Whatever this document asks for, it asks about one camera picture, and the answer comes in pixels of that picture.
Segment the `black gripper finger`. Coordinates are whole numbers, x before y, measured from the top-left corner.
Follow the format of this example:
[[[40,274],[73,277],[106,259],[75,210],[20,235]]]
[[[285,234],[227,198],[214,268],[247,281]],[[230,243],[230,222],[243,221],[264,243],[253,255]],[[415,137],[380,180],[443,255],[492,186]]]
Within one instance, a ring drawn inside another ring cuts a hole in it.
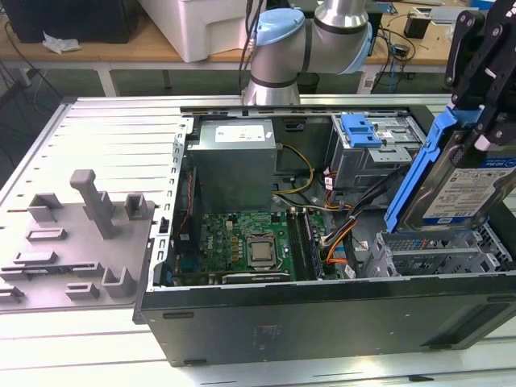
[[[468,63],[483,40],[483,28],[483,11],[463,10],[456,19],[444,75],[445,85],[452,91],[453,105],[456,105],[459,100],[459,84],[465,78]]]
[[[475,149],[505,146],[515,139],[515,17],[503,16],[485,26],[485,39],[477,52],[476,74],[484,77],[484,109],[475,129]]]

